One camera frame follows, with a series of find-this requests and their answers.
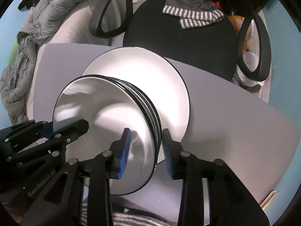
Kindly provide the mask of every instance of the black chair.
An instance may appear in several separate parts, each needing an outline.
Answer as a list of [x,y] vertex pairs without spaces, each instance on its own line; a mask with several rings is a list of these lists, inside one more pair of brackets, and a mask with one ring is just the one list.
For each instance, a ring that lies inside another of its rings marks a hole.
[[[101,28],[103,16],[111,0],[100,0],[90,23],[93,36],[110,38],[125,32],[124,47],[142,47],[163,57],[171,58],[210,72],[230,81],[236,65],[251,80],[264,81],[270,72],[271,47],[267,30],[258,14],[245,18],[237,37],[227,18],[204,27],[183,30],[179,17],[163,14],[165,0],[147,0],[133,14],[132,0],[126,0],[125,19],[113,31]],[[243,61],[243,42],[254,19],[260,40],[259,64],[251,72]]]

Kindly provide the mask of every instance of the blue gripper pad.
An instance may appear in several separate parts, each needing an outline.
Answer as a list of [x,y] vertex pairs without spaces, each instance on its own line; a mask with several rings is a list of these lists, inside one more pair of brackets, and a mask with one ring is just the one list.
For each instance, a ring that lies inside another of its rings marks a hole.
[[171,137],[168,129],[164,129],[162,132],[162,146],[163,146],[163,151],[165,155],[165,163],[166,163],[166,168],[167,172],[170,176],[170,178],[173,178],[173,160],[172,156],[170,153],[170,144],[171,144]]
[[129,128],[124,129],[121,137],[121,141],[123,141],[124,145],[123,145],[122,152],[120,154],[119,171],[117,173],[119,179],[122,178],[128,161],[128,152],[131,144],[131,130]]

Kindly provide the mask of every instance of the white pillow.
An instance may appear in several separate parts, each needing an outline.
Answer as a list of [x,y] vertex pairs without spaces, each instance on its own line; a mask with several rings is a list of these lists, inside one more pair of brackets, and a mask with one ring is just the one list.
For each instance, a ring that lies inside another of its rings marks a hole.
[[[27,116],[33,119],[34,88],[41,56],[48,43],[81,43],[111,45],[112,39],[100,39],[92,36],[88,30],[89,21],[99,0],[87,0],[77,4],[63,21],[58,32],[49,37],[38,49],[37,63],[30,90],[27,93]],[[104,31],[118,28],[125,16],[125,0],[112,0],[102,21]]]

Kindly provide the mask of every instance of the striped cloth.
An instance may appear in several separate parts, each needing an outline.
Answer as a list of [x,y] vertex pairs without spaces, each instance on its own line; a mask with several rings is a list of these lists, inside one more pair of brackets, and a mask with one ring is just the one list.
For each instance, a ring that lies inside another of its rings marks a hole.
[[224,17],[224,13],[217,8],[213,11],[191,11],[165,5],[163,13],[180,17],[180,25],[182,29],[210,25],[221,21]]
[[114,226],[170,226],[160,220],[126,213],[113,213]]

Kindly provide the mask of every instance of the stack of plates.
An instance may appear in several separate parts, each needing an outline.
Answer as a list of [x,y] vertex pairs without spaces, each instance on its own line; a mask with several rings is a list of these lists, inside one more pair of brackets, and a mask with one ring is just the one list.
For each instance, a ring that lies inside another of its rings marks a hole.
[[142,48],[117,48],[94,60],[83,76],[61,92],[53,115],[54,131],[80,119],[88,132],[67,146],[66,160],[94,158],[132,133],[128,163],[121,180],[110,181],[113,195],[133,193],[151,178],[162,129],[181,141],[189,122],[189,97],[179,73],[164,58]]

